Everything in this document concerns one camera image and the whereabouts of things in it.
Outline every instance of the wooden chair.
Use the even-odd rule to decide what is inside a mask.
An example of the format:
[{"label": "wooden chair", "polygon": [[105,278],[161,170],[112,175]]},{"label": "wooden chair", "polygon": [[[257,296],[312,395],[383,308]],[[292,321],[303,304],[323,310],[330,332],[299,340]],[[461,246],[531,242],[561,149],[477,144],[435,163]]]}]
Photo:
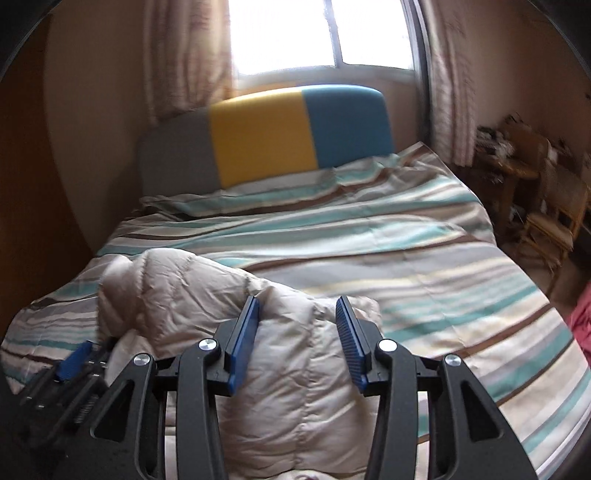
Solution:
[{"label": "wooden chair", "polygon": [[[546,295],[550,297],[558,281],[560,270],[569,252],[572,252],[587,209],[589,189],[575,174],[549,161],[542,172],[541,193],[547,213],[533,212],[527,216],[525,229],[517,246],[516,260],[523,245],[529,245],[540,254],[552,273]],[[559,214],[566,215],[569,226],[563,225]]]}]

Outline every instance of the blue gripper pad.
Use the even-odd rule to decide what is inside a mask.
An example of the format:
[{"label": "blue gripper pad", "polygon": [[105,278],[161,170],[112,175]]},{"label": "blue gripper pad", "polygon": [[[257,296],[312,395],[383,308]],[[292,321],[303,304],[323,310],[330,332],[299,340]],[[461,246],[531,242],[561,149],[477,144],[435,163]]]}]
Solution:
[{"label": "blue gripper pad", "polygon": [[357,319],[354,320],[352,315],[350,306],[345,303],[345,299],[343,297],[339,298],[336,302],[335,316],[340,344],[343,346],[351,380],[359,389],[359,392],[363,393],[368,386],[365,354],[353,326],[353,322]]},{"label": "blue gripper pad", "polygon": [[94,343],[87,340],[78,345],[66,359],[62,360],[57,366],[56,377],[60,381],[70,380],[76,376],[82,369],[84,361],[92,352]]},{"label": "blue gripper pad", "polygon": [[236,343],[230,353],[230,378],[228,390],[234,395],[246,377],[246,369],[250,360],[252,347],[255,343],[256,330],[259,322],[259,301],[249,298],[238,317],[241,325]]}]

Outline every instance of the red fabric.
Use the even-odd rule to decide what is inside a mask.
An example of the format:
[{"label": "red fabric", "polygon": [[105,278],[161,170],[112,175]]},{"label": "red fabric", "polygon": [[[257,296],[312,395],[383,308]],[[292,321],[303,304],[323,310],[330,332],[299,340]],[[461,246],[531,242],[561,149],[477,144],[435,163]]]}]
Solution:
[{"label": "red fabric", "polygon": [[591,366],[591,283],[579,297],[579,302],[565,320]]}]

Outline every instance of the window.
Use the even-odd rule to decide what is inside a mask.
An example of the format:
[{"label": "window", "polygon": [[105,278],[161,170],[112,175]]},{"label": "window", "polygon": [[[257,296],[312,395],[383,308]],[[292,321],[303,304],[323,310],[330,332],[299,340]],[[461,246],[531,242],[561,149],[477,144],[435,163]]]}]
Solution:
[{"label": "window", "polygon": [[309,67],[411,70],[401,0],[230,0],[239,76]]}]

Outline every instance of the white down jacket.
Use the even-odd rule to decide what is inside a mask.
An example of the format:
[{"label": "white down jacket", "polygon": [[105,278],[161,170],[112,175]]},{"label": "white down jacket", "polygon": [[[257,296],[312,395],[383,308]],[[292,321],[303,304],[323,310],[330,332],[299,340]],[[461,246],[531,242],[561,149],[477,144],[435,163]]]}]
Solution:
[{"label": "white down jacket", "polygon": [[[230,479],[363,478],[377,411],[351,383],[335,325],[336,299],[314,298],[244,270],[177,249],[119,257],[99,290],[102,334],[120,337],[108,366],[112,381],[140,352],[182,353],[261,302],[246,380],[217,398]],[[379,325],[375,301],[350,297],[359,318]],[[174,397],[167,406],[166,473],[176,479]]]}]

